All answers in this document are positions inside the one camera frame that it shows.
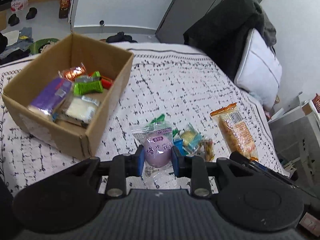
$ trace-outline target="purple round snack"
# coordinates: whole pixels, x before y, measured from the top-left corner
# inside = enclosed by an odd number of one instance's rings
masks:
[[[153,133],[144,143],[145,159],[155,168],[165,166],[171,160],[172,142],[163,134]]]

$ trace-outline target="white wall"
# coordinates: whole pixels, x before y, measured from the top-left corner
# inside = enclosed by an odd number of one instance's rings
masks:
[[[320,0],[263,0],[262,7],[276,27],[276,55],[283,74],[280,104],[300,91],[309,99],[320,93]]]
[[[172,0],[78,0],[74,27],[129,26],[156,30]]]

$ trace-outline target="metal screw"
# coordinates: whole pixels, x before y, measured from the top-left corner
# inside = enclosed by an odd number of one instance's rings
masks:
[[[122,193],[122,190],[119,188],[111,188],[107,191],[107,195],[110,197],[119,197]]]
[[[198,196],[198,197],[206,197],[207,195],[209,195],[209,190],[205,189],[205,188],[197,188],[195,190],[195,194]]]

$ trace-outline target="pair of shoes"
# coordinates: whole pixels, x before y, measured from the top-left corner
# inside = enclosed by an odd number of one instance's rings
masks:
[[[130,35],[125,35],[124,32],[119,32],[114,36],[110,36],[106,39],[107,43],[113,43],[113,42],[121,42],[121,41],[128,41],[128,42],[136,42],[132,39]]]
[[[38,10],[34,7],[31,7],[29,9],[29,12],[27,13],[26,19],[33,19],[36,14],[38,13]],[[17,15],[14,13],[12,14],[9,19],[8,19],[8,24],[10,24],[10,26],[15,26],[20,22],[19,18],[17,17]]]

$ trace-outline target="purple wrapper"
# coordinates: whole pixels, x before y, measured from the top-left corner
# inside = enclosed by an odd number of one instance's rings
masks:
[[[71,85],[69,80],[55,78],[31,102],[30,106],[38,108],[46,115],[52,114],[69,93]]]

